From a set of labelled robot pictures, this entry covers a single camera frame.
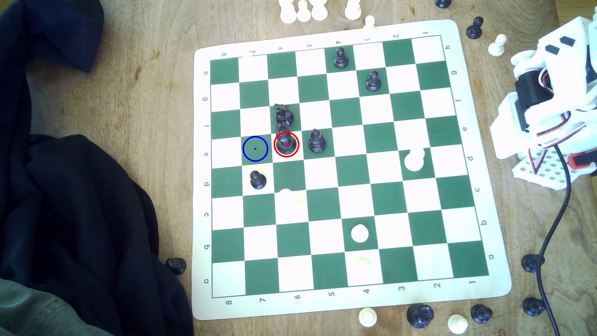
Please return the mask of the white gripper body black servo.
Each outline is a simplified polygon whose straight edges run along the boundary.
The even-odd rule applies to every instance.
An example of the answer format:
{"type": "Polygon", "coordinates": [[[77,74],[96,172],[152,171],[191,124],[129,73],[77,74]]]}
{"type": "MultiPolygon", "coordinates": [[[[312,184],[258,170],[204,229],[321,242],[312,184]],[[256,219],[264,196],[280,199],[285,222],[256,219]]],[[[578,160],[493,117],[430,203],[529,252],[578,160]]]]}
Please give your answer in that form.
{"type": "Polygon", "coordinates": [[[516,78],[518,110],[527,110],[551,99],[553,94],[545,89],[540,81],[541,72],[546,68],[540,54],[536,55],[535,50],[521,51],[511,58],[511,64],[514,65],[513,74],[516,78]]]}

